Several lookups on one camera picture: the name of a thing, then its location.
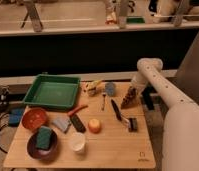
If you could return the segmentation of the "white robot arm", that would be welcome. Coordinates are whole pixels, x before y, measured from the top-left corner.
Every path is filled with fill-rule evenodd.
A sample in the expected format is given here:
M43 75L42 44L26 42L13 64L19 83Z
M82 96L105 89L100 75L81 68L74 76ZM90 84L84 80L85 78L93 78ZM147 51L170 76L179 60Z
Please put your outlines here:
M199 171L199 105L166 79L159 58L141 58L131 80L141 94L150 83L168 107L163 127L162 171Z

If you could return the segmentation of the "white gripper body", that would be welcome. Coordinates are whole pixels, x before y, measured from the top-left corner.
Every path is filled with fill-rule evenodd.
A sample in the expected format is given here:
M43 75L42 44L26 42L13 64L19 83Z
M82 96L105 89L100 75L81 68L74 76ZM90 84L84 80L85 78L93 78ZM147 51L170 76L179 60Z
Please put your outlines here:
M148 80L141 73L137 72L133 76L131 84L136 89L137 94L140 95L146 88Z

